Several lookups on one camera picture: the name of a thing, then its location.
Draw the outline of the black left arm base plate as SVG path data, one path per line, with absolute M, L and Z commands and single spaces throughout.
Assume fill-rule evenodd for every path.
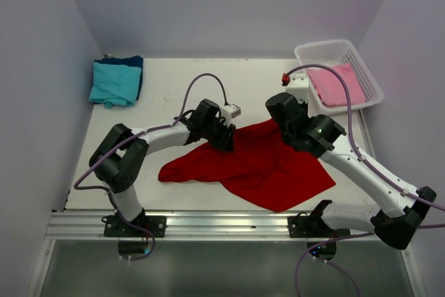
M 147 236 L 150 232 L 155 238 L 163 238 L 167 227 L 165 216 L 140 216 L 130 223 L 124 223 L 118 216 L 110 215 L 102 217 L 105 224 L 105 237 L 132 238 Z

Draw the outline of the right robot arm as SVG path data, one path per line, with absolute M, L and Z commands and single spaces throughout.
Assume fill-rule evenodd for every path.
M 336 168 L 374 201 L 365 207 L 323 200 L 310 215 L 294 220 L 298 230 L 316 236 L 332 236 L 337 230 L 369 232 L 392 248 L 406 249 L 437 194 L 428 186 L 407 183 L 362 154 L 339 123 L 323 114 L 310 117 L 293 95 L 279 93 L 265 106 L 286 145 Z

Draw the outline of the red t-shirt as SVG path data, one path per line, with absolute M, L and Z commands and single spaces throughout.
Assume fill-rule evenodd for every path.
M 219 182 L 230 193 L 275 212 L 286 211 L 335 186 L 311 154 L 285 145 L 273 120 L 236 129 L 234 150 L 205 143 L 165 164 L 160 182 Z

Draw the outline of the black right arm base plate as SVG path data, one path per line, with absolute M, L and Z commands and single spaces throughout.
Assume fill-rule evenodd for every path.
M 299 213 L 296 216 L 288 216 L 287 227 L 289 236 L 291 238 L 337 238 L 350 236 L 349 229 L 333 230 L 321 219 L 329 204 L 332 204 L 331 200 L 322 200 L 309 215 Z

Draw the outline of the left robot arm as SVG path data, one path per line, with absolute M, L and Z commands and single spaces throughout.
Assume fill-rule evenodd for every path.
M 234 149 L 232 120 L 241 114 L 235 104 L 219 106 L 203 99 L 195 109 L 175 117 L 171 125 L 137 129 L 122 123 L 111 128 L 89 160 L 95 176 L 110 191 L 115 209 L 126 221 L 136 225 L 143 217 L 143 206 L 134 183 L 145 157 L 177 146 L 206 140 L 221 152 Z

